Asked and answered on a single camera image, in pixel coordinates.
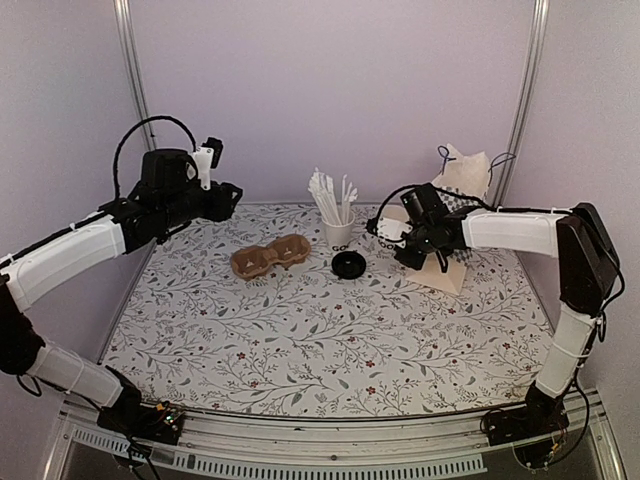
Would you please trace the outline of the white paper coffee cup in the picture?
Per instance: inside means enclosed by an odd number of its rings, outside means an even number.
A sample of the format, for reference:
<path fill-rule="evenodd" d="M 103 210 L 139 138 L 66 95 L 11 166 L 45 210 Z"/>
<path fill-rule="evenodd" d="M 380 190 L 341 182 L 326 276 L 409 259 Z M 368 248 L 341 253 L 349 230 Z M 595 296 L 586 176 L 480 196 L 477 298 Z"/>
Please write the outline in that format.
<path fill-rule="evenodd" d="M 403 235 L 412 231 L 406 210 L 399 205 L 387 205 L 377 220 L 377 236 L 393 247 L 405 248 Z"/>

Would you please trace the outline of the brown cardboard cup carrier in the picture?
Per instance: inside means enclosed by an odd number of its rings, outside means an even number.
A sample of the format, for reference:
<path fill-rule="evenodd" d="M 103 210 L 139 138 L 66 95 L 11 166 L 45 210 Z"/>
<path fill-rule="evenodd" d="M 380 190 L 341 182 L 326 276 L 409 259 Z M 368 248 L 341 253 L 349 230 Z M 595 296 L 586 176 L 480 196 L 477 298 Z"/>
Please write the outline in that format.
<path fill-rule="evenodd" d="M 306 261 L 311 253 L 310 242 L 302 235 L 289 234 L 266 246 L 254 245 L 236 251 L 230 260 L 233 273 L 249 281 L 264 276 L 274 266 L 289 268 Z"/>

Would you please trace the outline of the checkered paper takeout bag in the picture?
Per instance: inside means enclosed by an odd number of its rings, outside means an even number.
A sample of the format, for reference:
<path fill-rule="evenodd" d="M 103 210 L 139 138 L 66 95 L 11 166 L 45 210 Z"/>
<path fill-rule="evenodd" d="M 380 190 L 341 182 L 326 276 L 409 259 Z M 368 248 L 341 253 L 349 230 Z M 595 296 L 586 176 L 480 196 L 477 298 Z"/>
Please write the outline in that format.
<path fill-rule="evenodd" d="M 485 201 L 495 170 L 516 158 L 511 152 L 503 152 L 493 159 L 482 151 L 464 155 L 452 144 L 440 145 L 438 154 L 442 159 L 439 174 L 431 183 L 443 192 L 438 195 L 450 212 L 463 206 L 477 205 L 476 201 L 463 196 L 477 197 Z M 456 250 L 446 258 L 429 254 L 419 271 L 412 270 L 406 279 L 422 287 L 458 295 L 472 259 L 470 250 Z"/>

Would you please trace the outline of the black plastic cup lid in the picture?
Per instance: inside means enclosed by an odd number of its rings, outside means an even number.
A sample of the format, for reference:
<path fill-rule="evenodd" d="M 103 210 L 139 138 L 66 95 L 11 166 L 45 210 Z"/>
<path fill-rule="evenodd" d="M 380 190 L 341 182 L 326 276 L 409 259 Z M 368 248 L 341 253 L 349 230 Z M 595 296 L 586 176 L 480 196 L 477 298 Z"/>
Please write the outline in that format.
<path fill-rule="evenodd" d="M 356 251 L 340 252 L 332 258 L 331 269 L 340 279 L 354 280 L 366 271 L 366 260 Z"/>

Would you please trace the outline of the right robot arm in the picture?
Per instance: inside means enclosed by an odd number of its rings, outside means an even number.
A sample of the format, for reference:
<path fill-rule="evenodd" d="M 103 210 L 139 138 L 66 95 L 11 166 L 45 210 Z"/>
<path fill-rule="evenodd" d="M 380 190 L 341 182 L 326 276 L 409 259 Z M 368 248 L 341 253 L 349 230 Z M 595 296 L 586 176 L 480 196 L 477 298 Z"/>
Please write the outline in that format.
<path fill-rule="evenodd" d="M 453 254 L 482 249 L 546 257 L 555 264 L 557 317 L 543 365 L 523 405 L 486 413 L 481 428 L 490 445 L 566 429 L 565 397 L 584 392 L 580 371 L 595 342 L 606 337 L 608 306 L 626 288 L 619 255 L 597 208 L 588 202 L 547 209 L 491 206 L 432 183 L 409 184 L 394 194 L 406 220 L 378 218 L 372 224 L 407 267 L 417 270 L 434 256 L 445 271 Z"/>

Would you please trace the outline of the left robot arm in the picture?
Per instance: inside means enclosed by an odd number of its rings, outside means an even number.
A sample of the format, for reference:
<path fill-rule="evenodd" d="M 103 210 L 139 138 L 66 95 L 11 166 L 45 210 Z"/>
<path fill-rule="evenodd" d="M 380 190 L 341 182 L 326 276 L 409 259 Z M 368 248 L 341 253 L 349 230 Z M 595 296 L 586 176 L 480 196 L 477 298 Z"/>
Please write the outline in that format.
<path fill-rule="evenodd" d="M 213 139 L 187 152 L 146 153 L 126 197 L 1 261 L 1 370 L 76 394 L 99 411 L 102 427 L 125 435 L 173 429 L 165 409 L 142 404 L 140 390 L 116 370 L 87 361 L 39 335 L 27 311 L 41 298 L 107 261 L 160 245 L 196 219 L 229 219 L 241 188 L 211 178 L 222 148 Z"/>

